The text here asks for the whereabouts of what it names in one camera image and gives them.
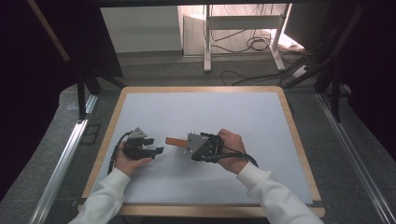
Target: aluminum rail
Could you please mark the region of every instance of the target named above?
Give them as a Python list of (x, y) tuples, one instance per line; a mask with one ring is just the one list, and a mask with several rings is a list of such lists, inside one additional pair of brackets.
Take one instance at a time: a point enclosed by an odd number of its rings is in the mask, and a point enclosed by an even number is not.
[(70, 135), (69, 140), (64, 148), (61, 158), (49, 179), (49, 183), (44, 189), (43, 195), (41, 195), (40, 201), (38, 202), (29, 223), (44, 223), (47, 215), (52, 207), (53, 201), (55, 200), (56, 194), (62, 182), (64, 181), (64, 176), (70, 165), (73, 155), (78, 147), (79, 140), (83, 135), (85, 128), (88, 123), (89, 116), (95, 106), (97, 96), (91, 95), (86, 104), (87, 117), (82, 121), (78, 122)]
[(372, 201), (376, 212), (381, 217), (383, 223), (396, 224), (395, 216), (392, 214), (392, 211), (389, 208), (389, 205), (384, 195), (382, 194), (381, 189), (374, 182), (373, 178), (365, 167), (363, 161), (361, 160), (361, 157), (359, 156), (358, 151), (353, 146), (353, 143), (349, 139), (342, 123), (337, 122), (337, 120), (332, 115), (332, 112), (330, 110), (330, 104), (326, 96), (324, 95), (324, 93), (317, 93), (317, 97), (323, 111), (325, 112), (327, 118), (330, 121), (330, 124), (332, 125), (332, 128), (335, 131), (335, 134), (340, 140), (349, 161), (352, 163), (355, 172), (357, 173), (364, 189), (366, 190), (370, 200)]

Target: gray carpet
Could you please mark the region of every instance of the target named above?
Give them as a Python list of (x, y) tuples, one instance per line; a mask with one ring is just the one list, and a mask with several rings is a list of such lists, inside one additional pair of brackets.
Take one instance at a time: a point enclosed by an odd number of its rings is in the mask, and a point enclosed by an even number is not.
[[(275, 72), (272, 61), (218, 61), (213, 63), (211, 74), (203, 72), (203, 64), (153, 63), (122, 66), (130, 86), (202, 86), (223, 85), (220, 74), (234, 70), (246, 77)], [(241, 77), (224, 76), (226, 84)], [(247, 82), (246, 85), (273, 85), (276, 80)], [(325, 223), (382, 223), (367, 193), (364, 191), (346, 153), (312, 92), (312, 80), (286, 91), (294, 120), (302, 139), (306, 156), (325, 204)], [(120, 90), (111, 84), (103, 85), (92, 113), (89, 127), (66, 174), (64, 182), (49, 211), (46, 223), (67, 223), (78, 213), (73, 202), (82, 194), (91, 172), (97, 151)], [(0, 203), (0, 223), (27, 223), (35, 210), (50, 175), (59, 160), (65, 143), (78, 118), (77, 110), (67, 110), (77, 100), (76, 87), (65, 90), (60, 96), (60, 106), (40, 146), (26, 165), (6, 198)], [(343, 125), (356, 144), (369, 172), (382, 189), (389, 204), (396, 207), (396, 163), (381, 147), (371, 133), (356, 117), (345, 99), (340, 102)], [(113, 218), (110, 223), (169, 223), (168, 219), (143, 219), (141, 217)]]

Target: white sleeve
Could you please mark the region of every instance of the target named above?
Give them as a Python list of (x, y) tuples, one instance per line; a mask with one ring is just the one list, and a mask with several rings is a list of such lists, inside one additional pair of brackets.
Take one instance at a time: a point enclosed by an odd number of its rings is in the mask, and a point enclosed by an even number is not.
[(249, 162), (236, 178), (247, 187), (247, 196), (260, 202), (272, 224), (323, 223), (297, 195), (276, 182), (272, 172)]
[(120, 211), (123, 192), (130, 180), (128, 175), (114, 168), (99, 183), (99, 189), (88, 197), (81, 211), (70, 223), (107, 223)]

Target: person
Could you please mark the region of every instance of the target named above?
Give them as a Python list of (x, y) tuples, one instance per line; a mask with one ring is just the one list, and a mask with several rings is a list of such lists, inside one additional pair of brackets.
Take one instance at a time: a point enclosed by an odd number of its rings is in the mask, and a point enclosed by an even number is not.
[[(225, 153), (233, 150), (246, 153), (242, 137), (239, 134), (221, 129), (218, 133), (224, 141)], [(151, 161), (151, 158), (130, 161), (123, 155), (121, 142), (115, 168), (99, 183), (95, 191), (84, 203), (81, 211), (70, 222), (107, 223), (119, 211), (123, 203), (123, 192), (130, 176), (139, 166)], [(236, 174), (236, 178), (247, 187), (247, 196), (260, 203), (272, 224), (323, 223), (290, 189), (276, 181), (271, 171), (263, 171), (250, 161), (240, 158), (219, 160), (225, 170)]]

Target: orange part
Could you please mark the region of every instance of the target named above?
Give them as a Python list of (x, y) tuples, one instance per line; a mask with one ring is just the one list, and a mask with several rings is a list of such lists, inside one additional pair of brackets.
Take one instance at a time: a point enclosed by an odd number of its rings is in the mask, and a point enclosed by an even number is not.
[(176, 147), (187, 147), (187, 140), (167, 137), (165, 140), (167, 145)]

